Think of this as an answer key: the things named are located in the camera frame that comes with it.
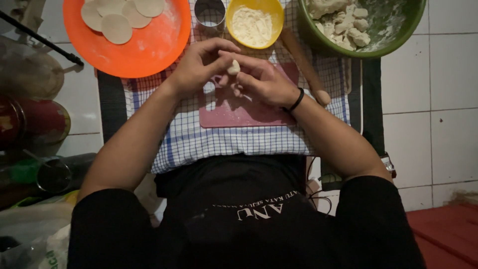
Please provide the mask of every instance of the person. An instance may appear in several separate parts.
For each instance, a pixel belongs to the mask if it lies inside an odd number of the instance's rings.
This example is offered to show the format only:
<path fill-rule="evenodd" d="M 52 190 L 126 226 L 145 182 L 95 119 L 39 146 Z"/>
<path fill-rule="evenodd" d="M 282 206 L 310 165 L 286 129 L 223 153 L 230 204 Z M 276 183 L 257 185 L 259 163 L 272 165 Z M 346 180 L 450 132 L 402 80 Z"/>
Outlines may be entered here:
<path fill-rule="evenodd" d="M 226 74 L 233 58 L 241 72 Z M 304 95 L 290 111 L 315 152 L 346 180 L 335 217 L 304 196 L 285 156 L 216 156 L 173 171 L 158 228 L 133 190 L 180 100 L 214 76 L 288 110 L 301 90 L 267 60 L 213 38 L 191 45 L 174 73 L 102 147 L 73 210 L 69 269 L 425 268 L 397 188 L 372 146 Z M 158 191 L 161 191 L 161 176 Z"/>

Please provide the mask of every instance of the pink cutting board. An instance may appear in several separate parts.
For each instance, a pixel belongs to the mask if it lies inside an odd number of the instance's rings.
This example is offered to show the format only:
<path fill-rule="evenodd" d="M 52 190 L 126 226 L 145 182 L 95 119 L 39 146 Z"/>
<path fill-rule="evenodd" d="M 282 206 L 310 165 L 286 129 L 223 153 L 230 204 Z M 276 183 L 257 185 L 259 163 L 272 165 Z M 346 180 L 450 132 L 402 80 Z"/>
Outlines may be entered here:
<path fill-rule="evenodd" d="M 299 70 L 295 63 L 275 64 L 290 82 L 297 85 Z M 203 128 L 244 127 L 244 126 L 280 126 L 295 125 L 295 119 L 281 108 L 273 107 L 247 97 L 237 98 L 230 89 L 222 89 L 214 78 L 216 89 L 211 94 L 216 97 L 216 108 L 206 109 L 206 96 L 203 91 L 199 98 L 199 124 Z"/>

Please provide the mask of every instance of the yellow bowl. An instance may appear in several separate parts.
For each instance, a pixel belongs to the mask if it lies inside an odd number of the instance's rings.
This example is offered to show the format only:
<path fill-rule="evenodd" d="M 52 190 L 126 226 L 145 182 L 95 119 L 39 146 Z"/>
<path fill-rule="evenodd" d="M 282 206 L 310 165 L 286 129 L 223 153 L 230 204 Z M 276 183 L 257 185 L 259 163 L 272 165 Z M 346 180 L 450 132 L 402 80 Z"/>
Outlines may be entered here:
<path fill-rule="evenodd" d="M 253 10 L 260 10 L 263 13 L 269 13 L 272 18 L 272 35 L 269 42 L 262 47 L 254 47 L 248 44 L 243 43 L 236 38 L 232 32 L 232 16 L 241 7 L 250 8 Z M 279 0 L 231 0 L 226 10 L 226 26 L 229 29 L 231 36 L 236 39 L 239 43 L 243 44 L 249 48 L 255 49 L 264 49 L 270 47 L 277 40 L 282 31 L 282 26 L 284 24 L 284 9 L 282 8 Z"/>

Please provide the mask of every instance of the orange plate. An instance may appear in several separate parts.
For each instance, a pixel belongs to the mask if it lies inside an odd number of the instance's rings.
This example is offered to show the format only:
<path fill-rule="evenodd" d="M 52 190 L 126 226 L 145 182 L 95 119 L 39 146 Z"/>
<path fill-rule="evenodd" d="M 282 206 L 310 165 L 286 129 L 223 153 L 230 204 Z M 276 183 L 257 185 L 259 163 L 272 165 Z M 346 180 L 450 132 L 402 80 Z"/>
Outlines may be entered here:
<path fill-rule="evenodd" d="M 115 45 L 81 19 L 84 0 L 64 0 L 63 17 L 71 44 L 92 66 L 122 78 L 142 78 L 163 71 L 184 50 L 191 33 L 187 0 L 166 0 L 161 15 L 133 29 L 126 44 Z"/>

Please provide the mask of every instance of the wooden rolling pin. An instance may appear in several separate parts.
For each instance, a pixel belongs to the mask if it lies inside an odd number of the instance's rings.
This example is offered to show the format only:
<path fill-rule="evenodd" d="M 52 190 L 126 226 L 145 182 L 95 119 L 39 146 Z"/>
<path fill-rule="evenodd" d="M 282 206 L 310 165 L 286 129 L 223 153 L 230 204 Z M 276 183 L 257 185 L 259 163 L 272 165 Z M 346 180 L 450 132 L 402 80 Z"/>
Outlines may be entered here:
<path fill-rule="evenodd" d="M 322 84 L 319 75 L 315 72 L 314 68 L 307 60 L 304 50 L 300 46 L 295 34 L 290 28 L 284 28 L 282 29 L 281 39 L 282 42 L 284 42 L 287 50 L 292 54 L 295 64 L 302 71 L 305 80 L 307 80 L 309 83 L 310 92 L 312 95 L 321 106 L 327 106 L 330 103 L 330 96 L 326 91 L 324 91 L 324 85 Z"/>

